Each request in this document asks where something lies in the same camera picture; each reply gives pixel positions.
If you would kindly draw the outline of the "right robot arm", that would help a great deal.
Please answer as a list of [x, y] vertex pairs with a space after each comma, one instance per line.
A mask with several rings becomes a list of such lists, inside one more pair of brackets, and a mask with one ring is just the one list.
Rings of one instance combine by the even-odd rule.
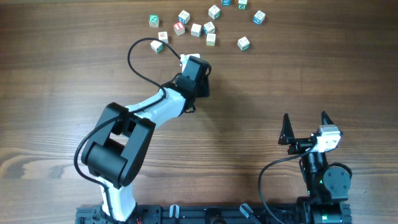
[[329, 163], [327, 152], [338, 147], [342, 131], [322, 112], [321, 125], [308, 138], [296, 138], [288, 114], [284, 115], [278, 144], [288, 145], [289, 155], [300, 157], [299, 167], [308, 195], [297, 199], [298, 223], [352, 223], [345, 202], [351, 187], [352, 170], [342, 163]]

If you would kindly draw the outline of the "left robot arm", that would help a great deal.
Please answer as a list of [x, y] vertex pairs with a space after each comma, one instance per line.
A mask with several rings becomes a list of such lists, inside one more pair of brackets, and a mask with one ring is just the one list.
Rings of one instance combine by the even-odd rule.
[[195, 111], [197, 98], [207, 97], [211, 66], [198, 54], [183, 55], [182, 72], [159, 92], [136, 105], [110, 103], [93, 134], [84, 140], [81, 161], [100, 185], [103, 203], [78, 208], [77, 223], [129, 223], [136, 212], [132, 181], [139, 173], [156, 128]]

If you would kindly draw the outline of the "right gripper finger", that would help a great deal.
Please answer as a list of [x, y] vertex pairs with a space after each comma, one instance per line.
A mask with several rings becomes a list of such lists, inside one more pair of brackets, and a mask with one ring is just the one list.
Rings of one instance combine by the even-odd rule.
[[326, 111], [322, 111], [321, 113], [321, 122], [322, 125], [334, 125], [334, 122], [327, 115]]
[[289, 114], [286, 113], [283, 118], [282, 129], [280, 132], [278, 144], [288, 145], [295, 141], [294, 132], [290, 122]]

